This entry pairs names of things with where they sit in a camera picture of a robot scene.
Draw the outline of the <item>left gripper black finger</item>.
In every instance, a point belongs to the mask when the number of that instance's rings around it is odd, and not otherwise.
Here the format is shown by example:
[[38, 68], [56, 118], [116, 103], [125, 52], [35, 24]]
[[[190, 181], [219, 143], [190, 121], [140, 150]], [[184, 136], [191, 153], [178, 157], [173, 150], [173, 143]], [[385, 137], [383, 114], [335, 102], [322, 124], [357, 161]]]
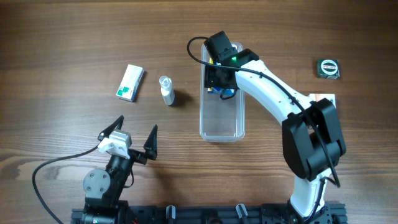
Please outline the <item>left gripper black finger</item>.
[[143, 146], [146, 157], [153, 161], [157, 159], [157, 131], [158, 126], [155, 125]]
[[124, 121], [124, 116], [121, 115], [115, 122], [113, 122], [111, 125], [109, 125], [107, 128], [102, 130], [102, 132], [99, 133], [98, 135], [98, 140], [102, 141], [104, 138], [108, 138], [109, 135], [115, 130], [121, 130], [121, 127], [123, 125]]

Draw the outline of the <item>blue VapoDrops box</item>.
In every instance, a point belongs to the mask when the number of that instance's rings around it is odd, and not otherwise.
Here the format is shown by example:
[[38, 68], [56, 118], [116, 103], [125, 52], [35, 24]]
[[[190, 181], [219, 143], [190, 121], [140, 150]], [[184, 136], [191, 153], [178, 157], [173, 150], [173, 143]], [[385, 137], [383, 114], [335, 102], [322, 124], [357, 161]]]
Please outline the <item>blue VapoDrops box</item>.
[[208, 93], [220, 95], [221, 99], [232, 98], [236, 92], [232, 71], [205, 66], [204, 86]]

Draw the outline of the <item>white Hansaplast box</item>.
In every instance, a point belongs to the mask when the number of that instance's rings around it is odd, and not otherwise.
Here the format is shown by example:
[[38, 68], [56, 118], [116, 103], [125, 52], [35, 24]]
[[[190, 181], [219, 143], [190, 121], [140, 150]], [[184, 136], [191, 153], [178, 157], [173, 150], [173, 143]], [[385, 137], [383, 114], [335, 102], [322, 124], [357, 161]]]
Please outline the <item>white Hansaplast box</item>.
[[314, 101], [320, 101], [324, 98], [328, 99], [334, 106], [336, 106], [335, 94], [330, 93], [311, 93], [309, 97]]

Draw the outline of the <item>dark green round-logo box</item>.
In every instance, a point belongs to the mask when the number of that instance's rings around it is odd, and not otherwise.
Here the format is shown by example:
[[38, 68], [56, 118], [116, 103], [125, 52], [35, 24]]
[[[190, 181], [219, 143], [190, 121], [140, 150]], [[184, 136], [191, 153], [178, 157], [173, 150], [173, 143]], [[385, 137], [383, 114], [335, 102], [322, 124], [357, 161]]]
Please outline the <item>dark green round-logo box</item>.
[[335, 59], [319, 59], [317, 61], [317, 77], [336, 80], [340, 78], [340, 66]]

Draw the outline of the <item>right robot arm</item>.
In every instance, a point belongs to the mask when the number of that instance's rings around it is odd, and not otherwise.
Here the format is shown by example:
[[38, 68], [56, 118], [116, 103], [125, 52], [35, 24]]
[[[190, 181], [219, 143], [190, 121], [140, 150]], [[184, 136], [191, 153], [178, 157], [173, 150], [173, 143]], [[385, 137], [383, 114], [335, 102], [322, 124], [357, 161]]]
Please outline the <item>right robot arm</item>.
[[280, 123], [284, 159], [295, 175], [288, 201], [291, 223], [311, 223], [326, 208], [328, 183], [340, 187], [335, 167], [346, 152], [335, 105], [313, 100], [274, 75], [252, 50], [238, 51], [226, 33], [204, 39], [211, 58], [205, 62], [205, 87], [242, 90]]

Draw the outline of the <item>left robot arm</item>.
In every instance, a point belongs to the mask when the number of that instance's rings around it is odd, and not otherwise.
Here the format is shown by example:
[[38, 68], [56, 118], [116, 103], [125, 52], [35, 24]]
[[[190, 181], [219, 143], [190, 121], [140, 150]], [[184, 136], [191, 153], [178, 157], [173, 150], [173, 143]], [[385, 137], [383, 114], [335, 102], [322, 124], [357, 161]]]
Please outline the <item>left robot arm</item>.
[[124, 116], [120, 116], [98, 135], [97, 149], [111, 157], [104, 169], [94, 169], [85, 176], [85, 206], [81, 218], [74, 223], [139, 222], [128, 201], [121, 200], [120, 196], [124, 189], [132, 186], [126, 181], [134, 177], [133, 165], [145, 165], [149, 159], [157, 159], [158, 126], [152, 128], [142, 152], [131, 149], [131, 134], [121, 129], [123, 121]]

